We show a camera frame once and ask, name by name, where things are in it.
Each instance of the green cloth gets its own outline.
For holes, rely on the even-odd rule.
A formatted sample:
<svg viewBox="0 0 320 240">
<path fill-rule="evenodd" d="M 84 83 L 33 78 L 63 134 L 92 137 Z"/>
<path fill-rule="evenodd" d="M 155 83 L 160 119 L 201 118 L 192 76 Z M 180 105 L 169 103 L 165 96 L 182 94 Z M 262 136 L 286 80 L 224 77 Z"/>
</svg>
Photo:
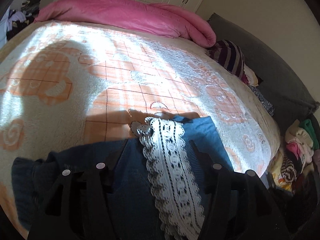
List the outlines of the green cloth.
<svg viewBox="0 0 320 240">
<path fill-rule="evenodd" d="M 307 133 L 310 135 L 311 139 L 313 140 L 313 146 L 312 149 L 313 150 L 317 150 L 319 149 L 319 142 L 315 133 L 315 130 L 313 129 L 313 126 L 311 124 L 311 120 L 310 119 L 306 119 L 304 121 L 302 121 L 299 124 L 299 127 L 303 128 L 304 130 L 307 131 Z"/>
</svg>

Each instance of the gray sofa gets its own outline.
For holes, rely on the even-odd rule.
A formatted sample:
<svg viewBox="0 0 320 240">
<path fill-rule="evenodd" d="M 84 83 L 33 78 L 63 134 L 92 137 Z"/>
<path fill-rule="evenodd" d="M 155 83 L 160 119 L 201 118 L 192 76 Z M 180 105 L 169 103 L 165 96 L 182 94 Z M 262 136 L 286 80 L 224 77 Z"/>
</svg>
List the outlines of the gray sofa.
<svg viewBox="0 0 320 240">
<path fill-rule="evenodd" d="M 300 78 L 270 47 L 217 14 L 213 14 L 208 23 L 216 33 L 217 41 L 230 40 L 241 48 L 246 65 L 263 80 L 258 89 L 273 104 L 273 118 L 281 134 L 294 120 L 302 121 L 318 109 L 319 102 L 312 98 Z"/>
</svg>

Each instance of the blue garment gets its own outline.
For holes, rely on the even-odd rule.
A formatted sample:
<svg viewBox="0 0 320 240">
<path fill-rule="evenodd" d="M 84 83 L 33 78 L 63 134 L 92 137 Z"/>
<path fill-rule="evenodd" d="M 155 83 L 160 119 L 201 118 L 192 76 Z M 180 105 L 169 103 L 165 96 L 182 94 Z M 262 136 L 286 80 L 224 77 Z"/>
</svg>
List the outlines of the blue garment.
<svg viewBox="0 0 320 240">
<path fill-rule="evenodd" d="M 186 152 L 202 198 L 201 204 L 208 210 L 208 195 L 204 189 L 211 178 L 205 172 L 209 160 L 218 162 L 233 171 L 219 134 L 210 117 L 187 119 L 176 116 L 174 121 L 183 123 Z M 193 140 L 204 159 L 195 156 L 189 140 Z M 21 224 L 30 229 L 33 216 L 44 194 L 64 169 L 73 171 L 91 168 L 112 152 L 121 149 L 123 141 L 99 142 L 70 148 L 60 153 L 51 152 L 45 162 L 17 158 L 12 166 L 12 186 Z M 161 239 L 159 212 L 150 192 L 143 146 L 138 138 L 130 139 L 123 150 L 114 174 L 114 192 L 106 194 L 115 233 L 122 240 Z"/>
</svg>

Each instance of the pink duvet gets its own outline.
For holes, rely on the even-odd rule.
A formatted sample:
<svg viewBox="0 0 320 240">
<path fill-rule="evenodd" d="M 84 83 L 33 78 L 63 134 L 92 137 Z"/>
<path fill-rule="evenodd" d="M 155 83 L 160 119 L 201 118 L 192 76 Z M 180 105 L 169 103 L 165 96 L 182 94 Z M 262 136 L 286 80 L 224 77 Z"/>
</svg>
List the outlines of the pink duvet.
<svg viewBox="0 0 320 240">
<path fill-rule="evenodd" d="M 40 10 L 35 22 L 50 19 L 112 25 L 164 37 L 191 39 L 203 48 L 216 42 L 210 25 L 193 12 L 135 0 L 59 0 Z"/>
</svg>

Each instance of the dark clothing pile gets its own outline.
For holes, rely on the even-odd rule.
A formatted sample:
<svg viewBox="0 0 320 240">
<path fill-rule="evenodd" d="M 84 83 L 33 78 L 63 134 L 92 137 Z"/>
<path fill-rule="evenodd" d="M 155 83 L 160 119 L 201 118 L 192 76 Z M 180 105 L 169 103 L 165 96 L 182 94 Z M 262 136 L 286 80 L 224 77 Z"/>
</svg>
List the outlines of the dark clothing pile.
<svg viewBox="0 0 320 240">
<path fill-rule="evenodd" d="M 22 7 L 19 10 L 10 10 L 7 24 L 7 40 L 12 39 L 24 28 L 34 22 L 39 14 L 40 1 L 41 0 L 27 0 L 22 3 Z M 20 16 L 11 18 L 15 14 L 20 14 Z"/>
</svg>

